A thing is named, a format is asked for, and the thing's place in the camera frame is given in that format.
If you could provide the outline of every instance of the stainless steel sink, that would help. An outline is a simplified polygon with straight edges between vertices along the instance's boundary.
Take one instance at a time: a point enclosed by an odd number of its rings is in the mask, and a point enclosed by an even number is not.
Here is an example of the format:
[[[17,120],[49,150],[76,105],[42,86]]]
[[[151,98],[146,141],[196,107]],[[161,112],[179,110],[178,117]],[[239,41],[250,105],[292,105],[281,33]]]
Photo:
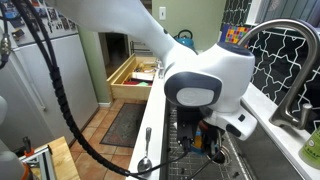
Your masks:
[[[176,110],[167,103],[167,115],[164,139],[167,140],[163,149],[162,161],[179,157],[183,151],[176,142]],[[230,164],[209,164],[194,180],[213,179],[262,179],[262,180],[296,180],[303,179],[288,159],[268,137],[260,125],[253,135],[246,141],[240,141],[231,134],[223,136],[223,145],[230,151]],[[161,169],[161,178],[168,180],[182,180],[192,175],[205,162],[207,157],[196,153],[189,153],[178,162],[171,163]]]

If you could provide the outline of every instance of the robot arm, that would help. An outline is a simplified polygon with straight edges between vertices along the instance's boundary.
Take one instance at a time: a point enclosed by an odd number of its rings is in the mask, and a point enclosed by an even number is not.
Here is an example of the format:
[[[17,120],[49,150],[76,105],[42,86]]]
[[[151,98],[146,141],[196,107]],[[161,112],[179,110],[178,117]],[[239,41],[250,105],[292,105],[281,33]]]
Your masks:
[[[197,55],[176,42],[140,0],[46,0],[82,27],[128,34],[144,42],[162,61],[164,91],[173,104],[208,109],[204,120],[245,140],[256,119],[240,106],[254,56],[233,44],[217,43]]]

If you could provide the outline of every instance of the spoon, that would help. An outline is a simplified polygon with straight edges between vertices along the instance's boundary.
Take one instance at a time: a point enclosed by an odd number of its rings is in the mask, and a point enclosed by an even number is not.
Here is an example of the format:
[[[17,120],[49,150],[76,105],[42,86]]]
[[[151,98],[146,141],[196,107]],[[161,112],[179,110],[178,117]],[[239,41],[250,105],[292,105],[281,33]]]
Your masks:
[[[138,172],[144,172],[144,171],[147,171],[152,168],[152,163],[151,163],[150,159],[148,158],[148,148],[149,148],[149,141],[150,141],[150,137],[151,137],[151,130],[152,129],[150,127],[146,128],[146,155],[144,156],[144,158],[142,158],[139,161]]]

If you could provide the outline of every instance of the light switch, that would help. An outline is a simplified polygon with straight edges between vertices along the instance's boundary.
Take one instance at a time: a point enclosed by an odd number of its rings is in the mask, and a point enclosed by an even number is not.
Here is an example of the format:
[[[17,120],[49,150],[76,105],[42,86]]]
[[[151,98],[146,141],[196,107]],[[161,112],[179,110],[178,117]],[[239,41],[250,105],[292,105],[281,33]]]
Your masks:
[[[166,7],[159,7],[159,19],[166,20],[167,12]]]

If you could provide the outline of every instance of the tile floor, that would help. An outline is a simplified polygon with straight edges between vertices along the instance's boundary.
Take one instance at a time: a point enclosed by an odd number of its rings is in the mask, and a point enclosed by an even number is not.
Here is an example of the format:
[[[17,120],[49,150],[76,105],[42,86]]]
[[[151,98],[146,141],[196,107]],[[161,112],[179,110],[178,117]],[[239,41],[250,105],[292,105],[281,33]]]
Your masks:
[[[82,132],[90,145],[104,158],[112,163],[127,169],[131,160],[133,148],[117,147],[100,144],[101,139],[111,126],[124,103],[146,104],[139,100],[115,100],[110,108],[100,108],[87,127]],[[93,160],[78,142],[75,142],[70,151],[77,167],[81,180],[122,180],[125,177],[118,175]]]

